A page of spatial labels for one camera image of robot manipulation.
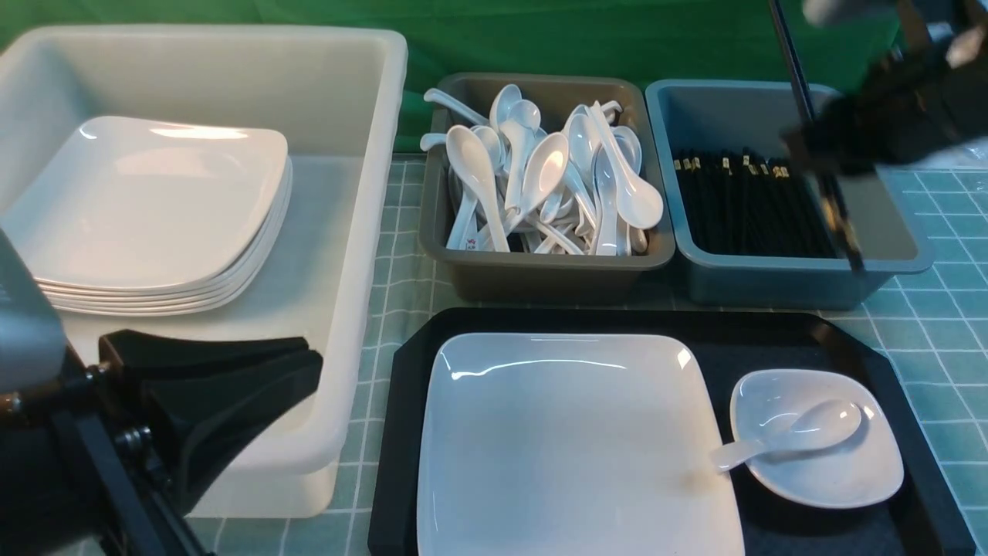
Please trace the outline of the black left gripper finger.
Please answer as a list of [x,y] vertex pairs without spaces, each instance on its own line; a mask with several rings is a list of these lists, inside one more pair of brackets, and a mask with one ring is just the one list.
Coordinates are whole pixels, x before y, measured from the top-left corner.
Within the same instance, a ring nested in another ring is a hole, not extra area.
[[207,378],[308,349],[310,346],[302,337],[194,341],[119,330],[99,339],[100,362],[110,364],[121,380],[134,384]]
[[200,378],[146,382],[144,412],[176,510],[190,513],[246,446],[312,395],[322,366],[317,351],[294,351]]

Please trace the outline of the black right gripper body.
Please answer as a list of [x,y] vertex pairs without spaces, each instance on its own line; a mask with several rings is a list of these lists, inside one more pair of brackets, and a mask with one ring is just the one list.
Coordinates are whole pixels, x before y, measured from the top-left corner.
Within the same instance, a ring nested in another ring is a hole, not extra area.
[[835,174],[910,165],[983,140],[987,131],[984,1],[805,1],[815,27],[893,12],[905,46],[869,67],[853,91],[817,112]]

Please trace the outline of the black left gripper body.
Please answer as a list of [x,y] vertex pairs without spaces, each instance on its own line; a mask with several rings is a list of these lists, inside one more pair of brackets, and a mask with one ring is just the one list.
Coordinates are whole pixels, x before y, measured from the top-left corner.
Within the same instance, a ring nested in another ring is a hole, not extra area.
[[190,380],[205,364],[68,363],[2,394],[2,553],[85,536],[106,555],[205,555],[183,515],[178,443],[141,407],[139,385]]

